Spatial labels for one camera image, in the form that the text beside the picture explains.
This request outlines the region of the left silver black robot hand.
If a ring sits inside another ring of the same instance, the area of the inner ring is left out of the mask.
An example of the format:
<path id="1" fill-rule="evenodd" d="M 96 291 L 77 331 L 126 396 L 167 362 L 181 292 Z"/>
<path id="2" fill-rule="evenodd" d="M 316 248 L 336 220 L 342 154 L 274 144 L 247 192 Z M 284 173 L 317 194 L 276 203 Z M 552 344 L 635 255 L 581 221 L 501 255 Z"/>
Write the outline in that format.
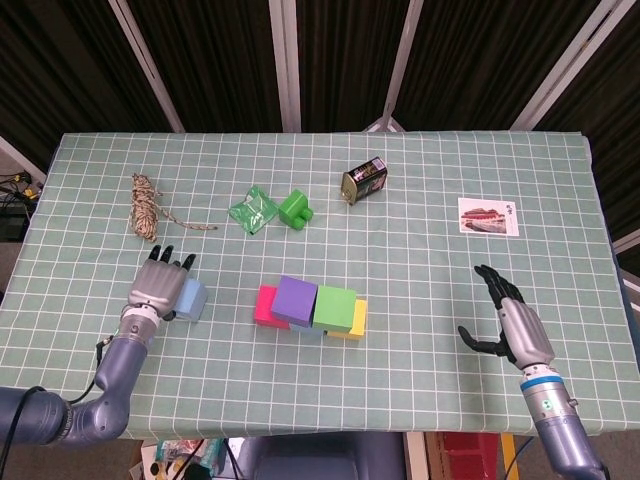
<path id="1" fill-rule="evenodd" d="M 128 294 L 129 305 L 151 306 L 166 321 L 176 316 L 175 305 L 196 258 L 192 253 L 183 262 L 171 262 L 172 252 L 172 245 L 164 250 L 155 245 L 138 270 Z"/>

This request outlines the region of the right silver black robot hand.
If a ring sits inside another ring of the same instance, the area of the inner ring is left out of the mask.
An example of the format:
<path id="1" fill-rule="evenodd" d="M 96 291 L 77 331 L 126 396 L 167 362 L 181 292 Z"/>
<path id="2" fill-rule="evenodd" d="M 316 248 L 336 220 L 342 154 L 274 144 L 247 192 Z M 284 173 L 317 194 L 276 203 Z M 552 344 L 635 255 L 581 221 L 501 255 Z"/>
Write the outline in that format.
<path id="1" fill-rule="evenodd" d="M 498 341 L 482 341 L 458 326 L 462 341 L 473 351 L 506 357 L 519 370 L 546 364 L 555 358 L 543 323 L 529 307 L 520 290 L 488 265 L 476 265 L 475 272 L 485 281 L 501 326 Z"/>

